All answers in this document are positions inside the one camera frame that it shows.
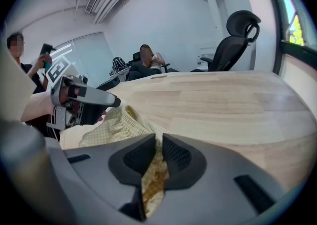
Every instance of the robotic arm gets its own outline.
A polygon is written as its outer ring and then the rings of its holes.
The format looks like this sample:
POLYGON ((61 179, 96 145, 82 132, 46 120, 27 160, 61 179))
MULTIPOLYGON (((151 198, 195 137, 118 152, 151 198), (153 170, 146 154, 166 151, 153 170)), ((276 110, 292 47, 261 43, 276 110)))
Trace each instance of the robotic arm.
POLYGON ((51 99, 56 106, 54 122, 48 127, 64 130, 75 125, 95 124, 102 111, 108 107, 120 106, 121 100, 106 91, 87 86, 88 79, 81 75, 62 76, 51 89, 51 99), (68 99, 60 103, 62 88, 69 87, 68 99))

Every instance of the plaid fabric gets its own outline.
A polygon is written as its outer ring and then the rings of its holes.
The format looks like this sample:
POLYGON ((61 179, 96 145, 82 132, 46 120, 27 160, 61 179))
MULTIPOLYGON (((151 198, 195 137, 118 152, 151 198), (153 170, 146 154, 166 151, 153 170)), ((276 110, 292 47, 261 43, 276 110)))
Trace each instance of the plaid fabric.
POLYGON ((168 131, 121 102, 118 108, 111 108, 102 124, 86 133, 79 144, 79 147, 96 146, 149 133, 156 134, 156 155, 142 177, 143 203, 147 217, 161 203, 164 181, 168 179, 167 166, 162 161, 162 135, 168 131))

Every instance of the black office chair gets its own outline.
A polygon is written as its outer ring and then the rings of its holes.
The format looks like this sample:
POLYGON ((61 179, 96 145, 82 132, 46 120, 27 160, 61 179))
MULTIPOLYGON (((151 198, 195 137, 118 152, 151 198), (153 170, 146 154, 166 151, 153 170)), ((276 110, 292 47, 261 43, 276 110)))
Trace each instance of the black office chair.
MULTIPOLYGON (((214 58, 202 57, 208 63, 208 72, 229 71, 239 60, 249 43, 253 43, 259 36, 261 20, 250 11, 237 11, 229 16, 227 30, 230 37, 226 37, 218 45, 214 58), (256 28, 256 34, 248 38, 251 31, 256 28)), ((191 72, 203 72, 195 69, 191 72)))

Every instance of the light wood tabletop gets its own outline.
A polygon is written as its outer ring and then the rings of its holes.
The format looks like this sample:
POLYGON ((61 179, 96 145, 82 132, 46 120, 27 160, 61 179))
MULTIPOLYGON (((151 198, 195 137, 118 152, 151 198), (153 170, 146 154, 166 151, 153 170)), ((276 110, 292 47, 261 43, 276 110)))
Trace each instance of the light wood tabletop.
MULTIPOLYGON (((121 82, 108 91, 173 134, 239 152, 285 189, 303 182, 315 163, 316 120, 273 73, 169 73, 121 82)), ((74 148, 68 142, 95 127, 65 131, 62 148, 74 148)))

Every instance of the desk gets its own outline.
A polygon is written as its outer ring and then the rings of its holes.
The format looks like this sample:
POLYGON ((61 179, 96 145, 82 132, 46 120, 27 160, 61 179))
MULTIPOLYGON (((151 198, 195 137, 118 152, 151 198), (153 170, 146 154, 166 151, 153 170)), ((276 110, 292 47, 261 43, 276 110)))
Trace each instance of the desk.
POLYGON ((121 82, 125 81, 125 76, 128 74, 130 68, 123 69, 110 76, 110 80, 113 80, 115 77, 118 77, 121 82))
MULTIPOLYGON (((151 121, 179 134, 235 150, 286 189, 312 169, 317 124, 298 95, 270 72, 164 73, 109 90, 151 121)), ((79 132, 66 131, 62 148, 79 132)))
POLYGON ((208 72, 208 63, 206 61, 203 61, 202 60, 202 64, 197 66, 196 69, 199 69, 201 71, 205 71, 205 72, 208 72))

